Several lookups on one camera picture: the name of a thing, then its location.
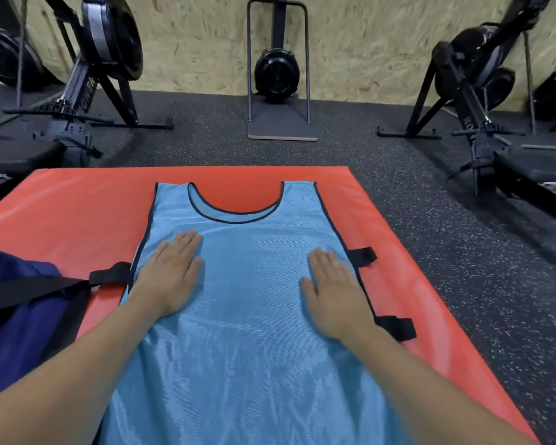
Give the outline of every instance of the neckline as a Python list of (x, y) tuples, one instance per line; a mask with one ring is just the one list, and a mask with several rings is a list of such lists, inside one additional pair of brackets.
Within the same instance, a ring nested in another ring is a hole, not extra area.
[[(253, 218), (251, 220), (245, 220), (245, 221), (228, 221), (228, 220), (221, 220), (219, 218), (214, 218), (211, 217), (209, 215), (204, 214), (200, 209), (198, 209), (198, 207), (196, 206), (196, 204), (194, 203), (193, 199), (192, 199), (192, 191), (190, 190), (191, 188), (193, 188), (196, 191), (196, 194), (198, 195), (200, 201), (202, 201), (206, 206), (208, 206), (211, 209), (217, 210), (218, 212), (223, 212), (225, 214), (231, 214), (231, 215), (252, 215), (252, 214), (260, 214), (261, 212), (264, 212), (268, 209), (271, 209), (269, 212), (267, 212), (266, 214), (258, 217), (258, 218)], [(246, 223), (253, 223), (253, 222), (258, 222), (259, 220), (263, 220), (264, 218), (269, 217), (270, 215), (274, 214), (274, 212), (276, 211), (276, 209), (278, 209), (278, 207), (280, 206), (280, 203), (282, 201), (282, 197), (284, 195), (284, 181), (282, 181), (281, 186), (280, 186), (280, 195), (278, 197), (278, 199), (276, 201), (274, 201), (272, 204), (270, 204), (269, 206), (266, 206), (263, 209), (259, 209), (259, 210), (253, 210), (251, 212), (233, 212), (231, 210), (225, 210), (225, 209), (220, 209), (217, 208), (216, 206), (214, 206), (213, 204), (209, 203), (200, 193), (200, 191), (198, 190), (198, 187), (196, 186), (195, 183), (188, 183), (187, 184), (187, 197), (190, 200), (190, 204), (192, 205), (192, 208), (198, 213), (198, 215), (211, 220), (213, 222), (218, 222), (218, 223), (225, 223), (225, 224), (230, 224), (230, 225), (242, 225), (242, 224), (246, 224)]]

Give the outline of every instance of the person's left arm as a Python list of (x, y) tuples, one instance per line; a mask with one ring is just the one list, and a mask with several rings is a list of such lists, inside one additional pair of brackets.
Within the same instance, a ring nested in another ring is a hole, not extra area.
[(101, 324), (0, 393), (0, 445), (87, 444), (95, 437), (124, 365), (160, 317), (185, 305), (201, 236), (163, 242), (128, 300)]

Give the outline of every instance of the sleeveless jersey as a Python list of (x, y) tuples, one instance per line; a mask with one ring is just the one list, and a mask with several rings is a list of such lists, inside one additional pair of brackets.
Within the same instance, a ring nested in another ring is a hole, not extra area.
[(199, 282), (131, 356), (99, 443), (410, 443), (371, 375), (306, 309), (308, 254), (320, 246), (350, 264), (315, 184), (283, 183), (266, 209), (236, 214), (193, 184), (159, 183), (134, 274), (189, 230), (203, 237)]

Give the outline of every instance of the red mat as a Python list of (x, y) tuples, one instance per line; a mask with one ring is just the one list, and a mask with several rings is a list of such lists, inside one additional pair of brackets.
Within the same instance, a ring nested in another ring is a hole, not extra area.
[[(193, 182), (218, 208), (250, 212), (278, 198), (281, 181), (317, 181), (349, 248), (371, 246), (377, 262), (360, 270), (375, 311), (414, 320), (406, 347), (474, 400), (526, 434), (533, 432), (426, 277), (346, 167), (157, 167), (42, 170), (0, 202), (0, 250), (49, 261), (64, 276), (132, 261), (156, 182)], [(122, 289), (102, 288), (79, 336), (104, 319)]]

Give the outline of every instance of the wooden wall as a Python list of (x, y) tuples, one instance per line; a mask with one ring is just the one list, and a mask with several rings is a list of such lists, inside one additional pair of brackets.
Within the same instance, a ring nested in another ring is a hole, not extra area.
[[(80, 0), (66, 0), (79, 11)], [(247, 0), (127, 0), (137, 19), (145, 71), (136, 89), (246, 94)], [(311, 96), (413, 104), (439, 40), (498, 21), (509, 0), (300, 0), (311, 25)], [(43, 0), (31, 0), (30, 37), (45, 65), (66, 78), (70, 61)], [(287, 45), (304, 66), (303, 16), (289, 8)], [(271, 7), (254, 5), (254, 61), (270, 41)], [(532, 33), (535, 83), (556, 65), (556, 0)], [(519, 109), (525, 68), (519, 41), (506, 66), (518, 82), (503, 106)], [(304, 95), (304, 86), (299, 91)]]

